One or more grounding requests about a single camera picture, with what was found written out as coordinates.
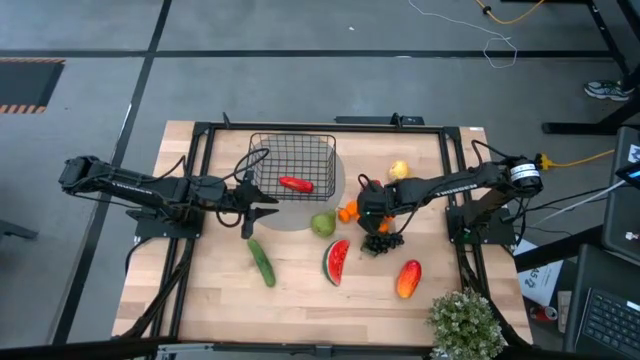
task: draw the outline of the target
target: cucumber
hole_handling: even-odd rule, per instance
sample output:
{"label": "cucumber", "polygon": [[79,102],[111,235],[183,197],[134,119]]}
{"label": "cucumber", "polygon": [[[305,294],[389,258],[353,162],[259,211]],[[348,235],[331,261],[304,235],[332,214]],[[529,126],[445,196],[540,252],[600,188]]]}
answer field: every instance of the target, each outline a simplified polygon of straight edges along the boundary
{"label": "cucumber", "polygon": [[264,250],[262,250],[260,244],[254,239],[249,239],[247,245],[249,245],[253,259],[256,261],[256,265],[258,265],[258,269],[260,269],[264,283],[268,287],[274,287],[276,285],[276,275],[273,273],[273,268]]}

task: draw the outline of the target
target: yellow cable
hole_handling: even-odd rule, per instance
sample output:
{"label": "yellow cable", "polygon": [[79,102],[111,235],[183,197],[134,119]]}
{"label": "yellow cable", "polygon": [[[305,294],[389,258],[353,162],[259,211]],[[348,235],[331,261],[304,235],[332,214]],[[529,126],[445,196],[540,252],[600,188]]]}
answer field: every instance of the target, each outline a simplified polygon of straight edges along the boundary
{"label": "yellow cable", "polygon": [[542,170],[548,170],[549,168],[552,168],[552,167],[567,168],[567,167],[571,167],[571,166],[584,164],[586,162],[593,161],[595,159],[599,159],[599,158],[601,158],[603,156],[607,156],[609,154],[613,154],[613,152],[614,152],[614,150],[605,151],[603,153],[590,156],[590,157],[588,157],[586,159],[570,162],[570,163],[567,163],[567,164],[556,164],[551,159],[549,159],[547,154],[541,154],[540,167],[542,168]]}
{"label": "yellow cable", "polygon": [[[497,17],[495,17],[495,16],[493,15],[493,13],[492,13],[490,10],[489,10],[489,11],[487,11],[487,14],[488,14],[488,15],[489,15],[489,16],[490,16],[490,17],[491,17],[495,22],[497,22],[498,24],[502,24],[502,25],[515,24],[515,23],[517,23],[518,21],[520,21],[520,20],[522,20],[522,19],[526,18],[527,16],[529,16],[529,14],[531,14],[531,13],[533,12],[533,10],[537,9],[537,8],[538,8],[538,6],[542,5],[542,3],[543,3],[544,1],[545,1],[545,0],[540,0],[540,1],[538,1],[538,3],[537,3],[537,4],[535,4],[531,9],[529,9],[529,11],[527,11],[526,13],[524,13],[524,14],[520,15],[519,17],[517,17],[517,18],[515,18],[515,19],[513,19],[513,20],[509,20],[509,21],[503,21],[503,20],[498,19]],[[480,1],[480,0],[476,0],[476,2],[478,3],[478,5],[480,5],[480,7],[481,7],[482,9],[486,8],[486,5],[485,5],[485,4],[483,4],[483,3],[482,3],[482,1]]]}

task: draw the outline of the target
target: white cable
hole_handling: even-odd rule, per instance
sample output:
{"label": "white cable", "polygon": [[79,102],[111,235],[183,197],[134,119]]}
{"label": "white cable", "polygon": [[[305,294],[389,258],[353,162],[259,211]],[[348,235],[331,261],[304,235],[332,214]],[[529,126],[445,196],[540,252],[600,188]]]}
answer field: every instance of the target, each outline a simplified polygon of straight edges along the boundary
{"label": "white cable", "polygon": [[[487,29],[482,28],[480,26],[469,24],[469,23],[464,22],[464,21],[449,19],[448,17],[440,15],[440,14],[426,13],[426,12],[420,10],[420,8],[417,7],[411,0],[407,0],[407,1],[409,1],[409,5],[411,5],[414,9],[418,10],[418,12],[421,15],[439,17],[441,19],[450,21],[450,22],[455,23],[455,24],[466,25],[466,26],[472,27],[474,29],[482,30],[482,31],[486,32],[487,34],[499,36],[497,38],[491,38],[491,39],[487,40],[487,43],[484,45],[484,49],[482,50],[482,53],[484,54],[484,57],[486,57],[487,60],[489,60],[489,65],[491,65],[491,67],[494,68],[494,69],[504,69],[504,68],[507,68],[507,67],[510,67],[510,66],[513,66],[513,65],[516,64],[516,59],[518,58],[518,49],[515,46],[513,46],[513,44],[511,44],[509,42],[509,40],[511,40],[511,37],[505,37],[504,35],[502,35],[500,33],[497,33],[495,31],[487,30]],[[504,41],[505,43],[507,43],[507,45],[509,45],[509,47],[511,47],[513,49],[513,51],[514,51],[514,53],[513,53],[513,61],[511,62],[511,64],[502,65],[502,66],[496,66],[496,65],[493,64],[493,61],[491,61],[491,58],[489,57],[489,55],[487,55],[487,49],[489,48],[489,44],[492,41]]]}
{"label": "white cable", "polygon": [[573,205],[571,205],[571,206],[567,206],[566,208],[564,208],[564,209],[562,209],[562,210],[558,210],[558,211],[554,212],[553,214],[551,214],[551,215],[549,215],[549,216],[545,217],[544,219],[542,219],[542,220],[538,221],[537,223],[535,223],[535,224],[533,224],[533,225],[531,225],[531,226],[536,226],[536,225],[538,225],[538,224],[540,224],[540,223],[543,223],[543,222],[545,222],[545,221],[547,221],[547,220],[551,219],[552,217],[555,217],[555,216],[557,216],[557,215],[562,214],[563,212],[567,212],[567,211],[569,211],[569,210],[571,210],[571,209],[575,209],[575,208],[577,208],[578,206],[580,206],[580,205],[582,205],[582,204],[586,204],[586,203],[588,203],[589,201],[591,201],[591,200],[593,200],[593,199],[596,199],[596,198],[598,198],[598,197],[600,197],[600,196],[602,196],[602,195],[604,195],[604,194],[606,194],[606,193],[608,193],[608,192],[612,191],[613,189],[615,189],[615,188],[617,188],[617,187],[620,187],[620,186],[624,185],[625,183],[626,183],[626,181],[622,180],[622,181],[620,181],[620,182],[618,182],[618,183],[616,183],[616,184],[614,184],[614,185],[612,185],[612,186],[610,186],[610,187],[608,187],[608,188],[606,188],[606,189],[602,190],[601,192],[599,192],[599,193],[597,193],[597,194],[593,195],[592,197],[590,197],[590,198],[588,198],[588,199],[584,199],[584,200],[582,200],[582,201],[580,201],[580,202],[577,202],[577,203],[575,203],[575,204],[573,204]]}

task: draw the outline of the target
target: yellow lemon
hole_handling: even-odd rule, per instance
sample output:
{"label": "yellow lemon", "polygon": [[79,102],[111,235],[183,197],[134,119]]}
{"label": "yellow lemon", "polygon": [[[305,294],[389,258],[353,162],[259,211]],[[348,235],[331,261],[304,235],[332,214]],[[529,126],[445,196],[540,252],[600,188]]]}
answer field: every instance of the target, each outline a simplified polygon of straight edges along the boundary
{"label": "yellow lemon", "polygon": [[389,169],[389,180],[396,181],[409,177],[409,164],[406,161],[398,160]]}

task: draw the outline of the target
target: keyboard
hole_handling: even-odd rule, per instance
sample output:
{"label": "keyboard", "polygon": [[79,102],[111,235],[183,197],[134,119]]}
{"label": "keyboard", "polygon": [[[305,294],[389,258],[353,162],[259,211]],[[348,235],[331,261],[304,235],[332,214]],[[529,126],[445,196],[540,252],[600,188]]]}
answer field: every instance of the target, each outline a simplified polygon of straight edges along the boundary
{"label": "keyboard", "polygon": [[640,305],[591,288],[579,336],[640,359]]}

